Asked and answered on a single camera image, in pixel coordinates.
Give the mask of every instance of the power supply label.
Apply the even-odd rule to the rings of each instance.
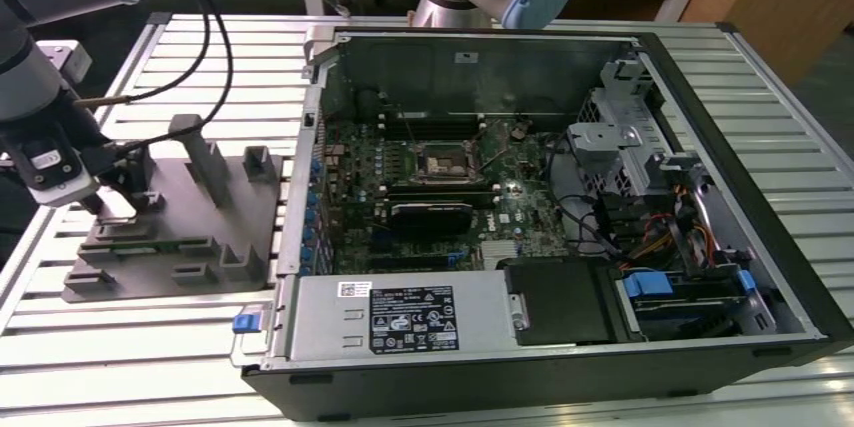
[[[369,320],[377,355],[458,350],[450,286],[372,289]]]

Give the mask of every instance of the floor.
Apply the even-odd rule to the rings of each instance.
[[[216,0],[224,13],[304,14],[301,0]],[[366,15],[404,15],[417,0],[356,0],[352,10]],[[77,87],[81,96],[102,95],[111,77],[127,55],[150,12],[197,12],[193,0],[145,0],[42,26],[34,30],[37,39],[77,39],[94,59],[83,83]],[[805,79],[793,92],[817,118],[840,146],[854,156],[854,32],[840,35]],[[31,206],[3,202],[0,214],[0,267],[14,245],[14,232],[26,225]],[[14,206],[14,212],[2,212]]]

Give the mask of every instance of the motherboard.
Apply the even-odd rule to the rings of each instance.
[[[330,123],[332,273],[493,269],[498,258],[564,255],[542,178],[556,135],[529,127],[524,119],[484,120],[448,140]]]

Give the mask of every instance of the aluminum table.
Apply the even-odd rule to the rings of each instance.
[[[111,94],[171,80],[198,52],[200,17],[158,18],[145,26]],[[338,23],[324,17],[226,16],[234,89],[204,129],[225,155],[262,143],[292,156],[305,33],[312,25]],[[362,18],[349,25],[404,23]],[[657,33],[836,302],[854,315],[854,164],[740,36],[713,24],[557,22],[550,28]],[[166,131],[173,114],[208,112],[225,76],[221,38],[213,41],[209,58],[179,88],[141,105],[98,111],[107,136],[141,139]],[[182,152],[163,143],[151,154]],[[277,225],[286,164],[284,171]],[[58,297],[62,279],[90,224],[75,207],[41,208],[0,274],[0,425],[296,425],[242,383],[229,359],[230,319],[242,306],[269,300],[272,291],[66,304]],[[704,396],[368,419],[357,425],[851,425],[852,353],[765,371]]]

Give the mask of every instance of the blue latch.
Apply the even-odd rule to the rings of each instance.
[[[752,278],[752,274],[745,270],[737,271],[737,280],[741,283],[741,287],[744,288],[744,292],[749,293],[756,290],[756,281]]]
[[[261,314],[240,314],[230,323],[234,334],[250,334],[261,331]]]
[[[671,295],[672,285],[664,272],[636,272],[623,279],[628,297]]]

